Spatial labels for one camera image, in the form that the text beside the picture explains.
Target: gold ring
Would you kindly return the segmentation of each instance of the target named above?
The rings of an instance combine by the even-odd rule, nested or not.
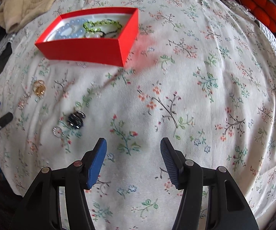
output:
[[[44,86],[44,81],[43,80],[35,81],[34,86],[33,86],[33,92],[38,97],[43,97],[45,91],[46,91],[46,87]]]

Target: gray cloth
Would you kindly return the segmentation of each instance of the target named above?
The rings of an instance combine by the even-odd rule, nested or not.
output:
[[[0,56],[2,52],[6,49],[7,44],[12,44],[16,34],[7,34],[5,37],[0,41]]]

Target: white fabric with flower print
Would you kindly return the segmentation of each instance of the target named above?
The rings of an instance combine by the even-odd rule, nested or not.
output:
[[[59,14],[103,6],[139,9],[139,35],[125,69],[49,61],[34,46]],[[169,137],[202,167],[226,166],[255,217],[276,200],[276,51],[240,6],[56,0],[13,46],[0,75],[0,116],[14,114],[0,134],[0,166],[15,193],[24,195],[42,167],[66,167],[104,137],[107,156],[86,191],[96,229],[170,230],[182,191],[171,185],[160,154],[160,140]],[[32,92],[36,80],[45,83],[43,98]],[[79,130],[66,123],[76,109],[86,115]],[[54,127],[64,135],[55,137]],[[207,194],[204,188],[200,229]],[[64,202],[61,210],[68,228]]]

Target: open box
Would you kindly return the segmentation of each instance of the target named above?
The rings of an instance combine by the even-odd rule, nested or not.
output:
[[[57,29],[66,22],[82,18],[122,17],[123,28],[116,38],[73,38],[54,40]],[[95,62],[123,67],[138,35],[138,9],[102,7],[70,12],[58,16],[38,38],[35,45],[51,60]]]

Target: orange knitted fabric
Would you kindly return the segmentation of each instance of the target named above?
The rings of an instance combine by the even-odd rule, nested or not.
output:
[[[269,0],[236,0],[250,9],[250,12],[266,25],[271,32],[276,33],[276,6]]]

